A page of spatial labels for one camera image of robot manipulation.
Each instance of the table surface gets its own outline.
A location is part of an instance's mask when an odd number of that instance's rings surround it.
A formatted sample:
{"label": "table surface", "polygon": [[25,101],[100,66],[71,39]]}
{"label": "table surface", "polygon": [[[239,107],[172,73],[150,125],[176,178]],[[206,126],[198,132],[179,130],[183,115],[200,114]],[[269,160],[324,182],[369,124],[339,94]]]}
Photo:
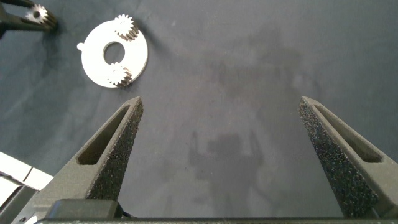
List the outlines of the table surface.
{"label": "table surface", "polygon": [[[397,1],[38,3],[60,30],[0,41],[0,151],[55,175],[141,96],[119,197],[137,217],[342,216],[301,124],[302,95],[398,161]],[[93,83],[76,48],[119,14],[149,45],[125,90]]]}

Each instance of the gear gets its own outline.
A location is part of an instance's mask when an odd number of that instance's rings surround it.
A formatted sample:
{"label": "gear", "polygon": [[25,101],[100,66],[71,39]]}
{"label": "gear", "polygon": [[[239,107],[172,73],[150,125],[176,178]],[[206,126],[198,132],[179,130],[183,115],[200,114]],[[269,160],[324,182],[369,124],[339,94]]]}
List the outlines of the gear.
{"label": "gear", "polygon": [[30,21],[45,24],[49,27],[54,28],[57,26],[57,20],[55,16],[48,10],[46,10],[43,6],[35,4],[31,9],[27,12],[26,18]]}
{"label": "gear", "polygon": [[110,84],[117,87],[127,86],[132,78],[130,71],[119,63],[111,64],[111,74],[108,78]]}
{"label": "gear", "polygon": [[119,15],[114,18],[116,28],[115,32],[118,36],[126,41],[135,40],[138,37],[138,28],[134,25],[134,21],[128,15]]}

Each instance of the gear assembly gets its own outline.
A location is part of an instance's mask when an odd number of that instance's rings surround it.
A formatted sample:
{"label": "gear assembly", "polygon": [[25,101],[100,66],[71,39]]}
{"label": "gear assembly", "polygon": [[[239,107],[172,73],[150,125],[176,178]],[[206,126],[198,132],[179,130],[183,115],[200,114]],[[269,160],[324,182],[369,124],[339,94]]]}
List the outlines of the gear assembly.
{"label": "gear assembly", "polygon": [[[125,54],[121,62],[108,64],[104,52],[113,43],[120,43]],[[130,85],[142,73],[148,59],[144,35],[133,19],[125,14],[95,27],[77,48],[81,50],[81,62],[87,76],[108,88]]]}

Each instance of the gear on rod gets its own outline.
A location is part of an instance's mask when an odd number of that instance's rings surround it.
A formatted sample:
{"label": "gear on rod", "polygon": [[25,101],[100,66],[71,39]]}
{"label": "gear on rod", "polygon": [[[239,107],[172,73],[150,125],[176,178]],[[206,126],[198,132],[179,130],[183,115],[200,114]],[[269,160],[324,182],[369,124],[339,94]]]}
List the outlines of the gear on rod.
{"label": "gear on rod", "polygon": [[119,15],[118,17],[114,18],[116,25],[115,32],[120,36],[122,39],[126,41],[135,40],[138,37],[138,29],[134,25],[134,21],[128,15]]}
{"label": "gear on rod", "polygon": [[131,81],[130,71],[117,62],[111,64],[111,69],[112,73],[108,78],[109,82],[118,87],[127,86]]}
{"label": "gear on rod", "polygon": [[57,25],[55,16],[39,4],[35,4],[30,8],[26,14],[26,18],[32,22],[45,24],[49,27],[55,27]]}

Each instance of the gray fabric surface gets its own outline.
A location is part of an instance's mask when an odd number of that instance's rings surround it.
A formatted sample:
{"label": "gray fabric surface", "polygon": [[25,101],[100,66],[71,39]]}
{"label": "gray fabric surface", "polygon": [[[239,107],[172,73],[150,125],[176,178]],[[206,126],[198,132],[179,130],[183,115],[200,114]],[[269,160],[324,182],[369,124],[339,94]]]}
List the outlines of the gray fabric surface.
{"label": "gray fabric surface", "polygon": [[[139,125],[119,201],[137,217],[339,217],[300,97],[398,160],[397,1],[38,1],[56,37],[0,42],[0,151],[55,175],[126,100]],[[127,90],[76,45],[129,14],[149,44]]]}

